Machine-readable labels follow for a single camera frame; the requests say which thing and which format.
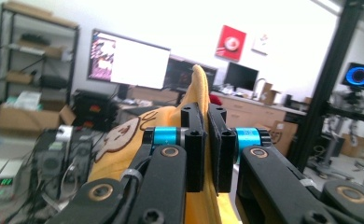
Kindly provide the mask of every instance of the blue ring light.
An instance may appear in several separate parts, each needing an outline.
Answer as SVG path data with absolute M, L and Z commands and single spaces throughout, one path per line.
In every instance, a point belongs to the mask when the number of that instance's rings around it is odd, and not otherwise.
M 350 70 L 348 70 L 347 75 L 345 76 L 345 79 L 348 81 L 348 83 L 355 85 L 355 86 L 363 86 L 364 85 L 364 79 L 362 81 L 355 81 L 354 80 L 354 73 L 359 71 L 359 70 L 363 70 L 364 72 L 364 67 L 353 67 Z

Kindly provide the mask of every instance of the monitor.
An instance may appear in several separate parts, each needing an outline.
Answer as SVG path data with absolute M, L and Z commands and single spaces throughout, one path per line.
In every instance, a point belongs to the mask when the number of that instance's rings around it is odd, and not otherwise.
M 237 88 L 252 91 L 254 90 L 258 73 L 258 70 L 242 66 L 238 63 L 229 63 L 223 83 L 232 85 L 234 91 Z
M 364 91 L 364 64 L 350 63 L 342 84 L 352 90 Z
M 211 91 L 217 68 L 176 56 L 171 56 L 168 61 L 163 87 L 171 91 L 186 91 L 191 83 L 194 64 L 198 64 L 204 70 L 208 81 L 208 90 Z
M 162 89 L 170 49 L 94 29 L 88 79 Z

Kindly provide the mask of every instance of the black monitor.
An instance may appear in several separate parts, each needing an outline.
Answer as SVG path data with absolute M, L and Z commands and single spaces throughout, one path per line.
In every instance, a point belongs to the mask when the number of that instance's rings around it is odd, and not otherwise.
M 229 63 L 223 83 L 231 84 L 234 87 L 234 91 L 236 91 L 237 88 L 252 91 L 254 90 L 258 73 L 258 70 L 237 63 Z
M 162 89 L 170 50 L 94 29 L 88 79 Z
M 171 91 L 185 92 L 191 83 L 194 64 L 198 64 L 204 70 L 208 81 L 208 90 L 211 91 L 217 74 L 216 68 L 175 56 L 170 57 L 168 61 L 163 87 Z
M 353 91 L 364 91 L 364 64 L 350 63 L 342 84 Z

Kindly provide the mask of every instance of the floor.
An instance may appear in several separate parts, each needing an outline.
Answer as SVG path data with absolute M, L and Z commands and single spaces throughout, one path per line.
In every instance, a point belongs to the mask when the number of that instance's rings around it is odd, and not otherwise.
M 35 141 L 35 136 L 21 135 L 21 133 L 16 135 L 0 132 L 0 158 L 27 160 L 35 145 Z M 357 182 L 358 184 L 362 184 L 364 179 L 364 171 L 356 168 L 354 164 L 355 160 L 355 158 L 340 155 L 337 158 L 332 158 L 331 167 L 350 174 L 354 178 L 352 181 Z M 25 177 L 21 180 L 21 184 L 19 185 L 16 197 L 10 202 L 0 202 L 0 223 L 3 223 L 5 217 L 8 217 L 13 211 L 16 211 L 22 205 L 26 198 L 26 183 L 29 181 L 27 176 L 30 172 L 29 166 L 24 168 L 22 171 L 25 174 Z M 307 175 L 309 178 L 313 179 L 316 187 L 319 190 L 322 190 L 324 184 L 328 180 L 340 178 L 339 176 L 329 175 L 328 179 L 323 179 L 310 168 L 306 168 L 304 170 L 304 174 Z

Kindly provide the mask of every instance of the black pole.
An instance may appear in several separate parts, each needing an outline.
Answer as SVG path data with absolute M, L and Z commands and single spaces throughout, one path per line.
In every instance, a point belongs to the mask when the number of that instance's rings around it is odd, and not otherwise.
M 364 0 L 346 0 L 338 28 L 333 37 L 322 73 L 316 83 L 315 93 L 304 123 L 297 131 L 297 142 L 292 145 L 287 158 L 303 172 L 313 150 L 316 138 L 321 134 L 327 101 L 333 91 L 345 54 L 354 35 L 359 17 L 364 10 Z

